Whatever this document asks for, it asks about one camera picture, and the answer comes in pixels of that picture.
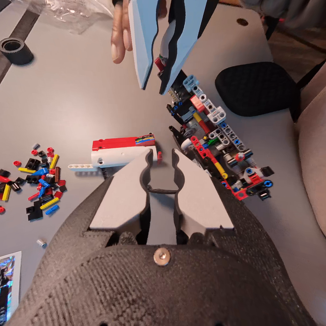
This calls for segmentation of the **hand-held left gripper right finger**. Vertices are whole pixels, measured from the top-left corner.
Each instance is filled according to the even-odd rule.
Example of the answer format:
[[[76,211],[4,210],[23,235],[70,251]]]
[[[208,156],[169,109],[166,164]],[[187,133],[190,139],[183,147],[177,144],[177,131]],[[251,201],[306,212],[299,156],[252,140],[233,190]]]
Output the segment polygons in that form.
[[[173,219],[176,232],[186,236],[208,231],[233,230],[234,225],[207,172],[178,149],[172,149],[177,192]]]

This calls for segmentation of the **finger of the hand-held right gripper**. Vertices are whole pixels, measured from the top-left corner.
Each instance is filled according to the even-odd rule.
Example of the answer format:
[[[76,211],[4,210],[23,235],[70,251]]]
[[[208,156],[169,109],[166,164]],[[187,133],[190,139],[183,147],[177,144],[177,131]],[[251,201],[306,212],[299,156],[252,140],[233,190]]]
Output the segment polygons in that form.
[[[131,0],[128,16],[138,83],[145,90],[153,68],[153,44],[158,34],[158,0]]]
[[[165,66],[161,75],[159,93],[166,94],[204,32],[218,0],[173,0],[170,3],[169,26],[160,47],[160,58]]]

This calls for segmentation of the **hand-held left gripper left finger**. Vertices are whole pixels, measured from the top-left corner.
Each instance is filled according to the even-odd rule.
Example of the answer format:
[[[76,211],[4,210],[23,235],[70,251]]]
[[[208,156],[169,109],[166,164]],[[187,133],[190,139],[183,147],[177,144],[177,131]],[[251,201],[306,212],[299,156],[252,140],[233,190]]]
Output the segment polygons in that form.
[[[125,231],[147,236],[150,227],[148,184],[153,150],[146,149],[114,174],[89,226],[90,230]]]

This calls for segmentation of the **white lego panel assembly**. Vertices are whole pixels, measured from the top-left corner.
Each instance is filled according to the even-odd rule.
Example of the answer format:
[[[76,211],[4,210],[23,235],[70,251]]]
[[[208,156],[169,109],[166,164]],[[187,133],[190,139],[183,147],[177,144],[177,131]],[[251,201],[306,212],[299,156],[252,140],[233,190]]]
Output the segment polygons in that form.
[[[156,146],[134,146],[92,151],[91,163],[70,164],[68,169],[74,172],[96,172],[99,169],[124,166],[150,149],[153,150],[153,161],[160,164],[163,157]]]

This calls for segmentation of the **red lego slope piece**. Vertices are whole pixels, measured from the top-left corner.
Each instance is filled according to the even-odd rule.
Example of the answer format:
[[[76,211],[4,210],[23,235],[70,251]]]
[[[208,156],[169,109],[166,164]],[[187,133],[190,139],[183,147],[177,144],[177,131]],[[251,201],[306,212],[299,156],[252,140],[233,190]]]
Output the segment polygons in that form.
[[[99,151],[103,149],[137,147],[137,146],[155,146],[156,140],[154,134],[149,133],[138,137],[122,137],[122,138],[109,138],[99,139],[93,141],[92,151]]]

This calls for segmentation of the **lego race car model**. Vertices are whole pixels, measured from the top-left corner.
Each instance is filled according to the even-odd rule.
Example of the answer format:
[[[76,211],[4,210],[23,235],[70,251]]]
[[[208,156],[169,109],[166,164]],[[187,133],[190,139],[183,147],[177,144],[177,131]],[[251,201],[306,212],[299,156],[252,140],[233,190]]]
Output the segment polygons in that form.
[[[260,168],[252,150],[226,122],[226,112],[206,96],[194,75],[182,70],[168,90],[166,108],[180,128],[169,126],[179,150],[242,201],[271,198],[274,171]]]

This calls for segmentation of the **person's right forearm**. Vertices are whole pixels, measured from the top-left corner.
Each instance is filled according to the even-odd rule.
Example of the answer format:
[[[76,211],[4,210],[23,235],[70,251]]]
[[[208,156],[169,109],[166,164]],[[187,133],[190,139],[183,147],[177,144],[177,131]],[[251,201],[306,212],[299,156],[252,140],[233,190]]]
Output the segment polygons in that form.
[[[247,8],[273,18],[284,18],[289,28],[325,27],[325,0],[240,0]]]

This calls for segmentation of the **pile of small lego pieces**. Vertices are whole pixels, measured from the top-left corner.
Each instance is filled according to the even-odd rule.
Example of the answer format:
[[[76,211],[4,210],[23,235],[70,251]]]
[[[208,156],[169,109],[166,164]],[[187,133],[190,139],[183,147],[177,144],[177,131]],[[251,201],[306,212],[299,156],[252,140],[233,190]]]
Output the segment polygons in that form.
[[[41,220],[43,215],[52,216],[59,210],[59,202],[67,191],[66,181],[61,178],[61,168],[58,166],[59,155],[55,154],[52,147],[46,151],[40,149],[35,143],[31,150],[30,158],[23,167],[21,161],[14,161],[13,165],[18,171],[25,174],[11,180],[11,173],[0,170],[0,199],[7,202],[10,193],[21,193],[22,186],[30,185],[35,188],[36,193],[28,197],[32,205],[26,208],[29,222]]]

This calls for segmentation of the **person's right hand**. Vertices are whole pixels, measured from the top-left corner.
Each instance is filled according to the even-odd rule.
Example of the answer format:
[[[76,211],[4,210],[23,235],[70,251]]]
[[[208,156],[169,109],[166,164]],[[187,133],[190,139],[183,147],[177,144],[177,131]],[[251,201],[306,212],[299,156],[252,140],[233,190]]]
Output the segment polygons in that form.
[[[115,64],[124,60],[126,51],[133,50],[128,7],[129,0],[115,2],[111,35],[111,54]]]

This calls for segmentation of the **clear plastic bag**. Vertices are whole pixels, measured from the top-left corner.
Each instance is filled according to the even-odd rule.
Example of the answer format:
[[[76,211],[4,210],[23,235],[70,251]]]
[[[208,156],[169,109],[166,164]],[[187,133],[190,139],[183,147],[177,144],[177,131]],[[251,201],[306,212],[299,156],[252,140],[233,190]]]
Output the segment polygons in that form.
[[[30,0],[21,1],[50,25],[70,33],[82,34],[99,20],[113,18],[110,0]]]

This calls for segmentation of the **black rubber tire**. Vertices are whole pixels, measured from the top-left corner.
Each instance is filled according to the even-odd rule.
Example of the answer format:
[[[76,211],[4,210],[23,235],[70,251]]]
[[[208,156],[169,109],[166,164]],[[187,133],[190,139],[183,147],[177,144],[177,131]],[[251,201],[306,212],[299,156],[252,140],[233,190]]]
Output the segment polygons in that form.
[[[1,40],[0,51],[10,63],[15,65],[26,65],[34,60],[34,55],[29,47],[19,38]]]

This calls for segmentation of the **holographic sticker sheet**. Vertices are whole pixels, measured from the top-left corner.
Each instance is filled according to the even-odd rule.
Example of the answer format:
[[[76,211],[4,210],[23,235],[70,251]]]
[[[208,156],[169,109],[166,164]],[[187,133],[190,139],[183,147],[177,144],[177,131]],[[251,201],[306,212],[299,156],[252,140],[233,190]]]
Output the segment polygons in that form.
[[[12,316],[20,300],[22,252],[0,257],[0,325]]]

